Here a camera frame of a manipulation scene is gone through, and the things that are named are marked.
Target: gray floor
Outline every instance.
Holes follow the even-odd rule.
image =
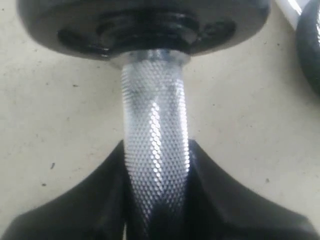
[[[13,0],[0,0],[0,36],[1,235],[15,216],[91,173],[123,138],[123,114],[120,73],[34,43]],[[195,57],[184,75],[190,137],[238,181],[320,231],[320,101],[275,4],[258,35]]]

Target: dumbbell handle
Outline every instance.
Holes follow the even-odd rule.
[[[128,231],[133,238],[147,240],[153,229],[161,235],[157,226],[167,226],[165,232],[172,236],[163,237],[178,237],[190,167],[182,79],[189,56],[166,49],[133,51],[126,56],[122,69],[124,151],[134,203]]]

